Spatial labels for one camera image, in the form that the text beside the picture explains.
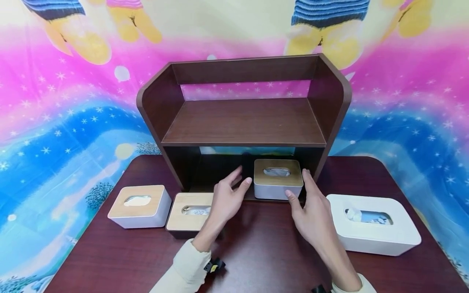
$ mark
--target dark red table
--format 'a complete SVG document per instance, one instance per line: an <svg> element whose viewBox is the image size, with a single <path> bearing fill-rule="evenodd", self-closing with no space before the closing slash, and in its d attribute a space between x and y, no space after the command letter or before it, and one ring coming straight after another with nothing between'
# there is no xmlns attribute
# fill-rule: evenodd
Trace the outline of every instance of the dark red table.
<svg viewBox="0 0 469 293"><path fill-rule="evenodd" d="M147 293L184 241L161 229L125 230L106 216L125 186L163 184L179 189L161 156L135 158L59 269L47 293ZM349 253L358 272L380 293L468 292L385 167L367 157L329 157L318 180L331 193L391 197L401 202L422 244L399 257ZM244 202L213 251L227 271L207 278L200 292L307 293L330 276L298 235L288 203Z"/></svg>

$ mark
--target white sleeve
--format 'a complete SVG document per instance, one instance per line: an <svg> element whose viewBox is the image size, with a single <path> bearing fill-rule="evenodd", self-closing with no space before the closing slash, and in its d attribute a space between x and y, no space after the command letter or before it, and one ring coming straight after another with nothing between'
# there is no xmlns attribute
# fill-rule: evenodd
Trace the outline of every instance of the white sleeve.
<svg viewBox="0 0 469 293"><path fill-rule="evenodd" d="M188 240L173 259L173 265L166 271L150 293L195 293L204 283L207 272L204 267L212 257L211 252L199 252Z"/></svg>
<svg viewBox="0 0 469 293"><path fill-rule="evenodd" d="M368 280L362 274L358 274L358 276L360 277L360 280L362 281L362 288L360 290L354 291L354 292L347 292L347 291L340 289L334 283L332 283L332 293L377 293L375 288L373 288L371 283L368 282Z"/></svg>

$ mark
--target shelf board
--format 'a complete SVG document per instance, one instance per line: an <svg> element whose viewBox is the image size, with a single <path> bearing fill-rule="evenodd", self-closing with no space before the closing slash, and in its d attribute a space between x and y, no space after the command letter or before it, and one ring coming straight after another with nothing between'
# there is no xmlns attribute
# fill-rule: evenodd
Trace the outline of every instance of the shelf board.
<svg viewBox="0 0 469 293"><path fill-rule="evenodd" d="M307 98L186 101L163 146L325 147Z"/></svg>

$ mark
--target fabric backdrop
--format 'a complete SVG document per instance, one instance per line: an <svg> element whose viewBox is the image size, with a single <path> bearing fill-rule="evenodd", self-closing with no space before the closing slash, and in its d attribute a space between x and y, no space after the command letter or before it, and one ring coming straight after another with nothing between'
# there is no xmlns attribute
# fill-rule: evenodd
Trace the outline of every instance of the fabric backdrop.
<svg viewBox="0 0 469 293"><path fill-rule="evenodd" d="M469 284L469 1L0 7L0 292L43 292L129 162L159 154L135 100L168 61L312 52L324 52L354 91L330 155L383 162ZM186 99L295 98L307 88L298 81L183 91Z"/></svg>

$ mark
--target dark brown shelf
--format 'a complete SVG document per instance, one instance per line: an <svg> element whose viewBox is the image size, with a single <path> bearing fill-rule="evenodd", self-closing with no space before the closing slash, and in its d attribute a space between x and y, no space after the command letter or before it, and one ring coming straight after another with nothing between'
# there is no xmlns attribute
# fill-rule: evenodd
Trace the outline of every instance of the dark brown shelf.
<svg viewBox="0 0 469 293"><path fill-rule="evenodd" d="M325 147L307 98L186 101L163 146Z"/></svg>
<svg viewBox="0 0 469 293"><path fill-rule="evenodd" d="M182 84L298 80L310 80L305 98L186 101L181 90ZM137 107L181 189L200 191L243 160L207 156L201 146L294 147L293 158L316 180L351 98L343 74L313 54L168 63L140 89Z"/></svg>

